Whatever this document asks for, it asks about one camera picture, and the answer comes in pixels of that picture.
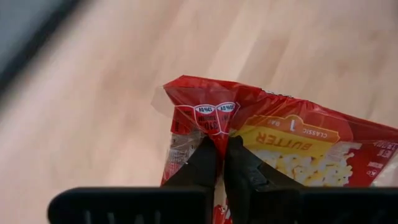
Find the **white logo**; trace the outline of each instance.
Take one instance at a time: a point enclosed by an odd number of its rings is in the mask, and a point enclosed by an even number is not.
[[[211,114],[215,109],[212,106],[198,106],[195,110],[202,114]]]
[[[217,109],[219,111],[229,113],[235,109],[235,104],[234,103],[225,103],[225,104],[219,105],[217,107]]]
[[[374,177],[377,174],[376,170],[369,170],[366,172],[367,175],[369,175],[370,177]]]

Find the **wood grain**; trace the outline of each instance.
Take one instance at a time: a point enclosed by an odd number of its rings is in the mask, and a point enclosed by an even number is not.
[[[2,103],[0,221],[45,223],[50,199],[75,186],[159,184],[170,116],[151,102],[183,74],[398,128],[397,24],[395,0],[87,4]]]

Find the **popcorn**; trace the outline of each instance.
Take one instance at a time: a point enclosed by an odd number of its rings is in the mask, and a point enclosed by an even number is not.
[[[341,144],[343,152],[340,161],[329,159],[325,155],[319,158],[296,154],[281,154],[275,151],[255,150],[253,153],[264,162],[306,186],[344,186],[353,175],[347,159],[354,156],[348,153],[346,144]]]

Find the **black plastic tongs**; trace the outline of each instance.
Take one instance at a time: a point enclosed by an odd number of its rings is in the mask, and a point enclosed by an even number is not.
[[[217,153],[205,138],[159,188],[78,188],[55,197],[48,216],[69,223],[212,223]],[[398,190],[304,187],[230,138],[224,183],[233,223],[398,223]]]

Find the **red plastic bag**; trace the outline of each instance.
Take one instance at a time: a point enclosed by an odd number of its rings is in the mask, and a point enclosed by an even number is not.
[[[214,140],[220,166],[228,136],[240,135],[255,155],[309,186],[370,186],[398,147],[397,129],[254,86],[182,76],[164,90],[175,105],[175,141],[163,181],[204,134]]]

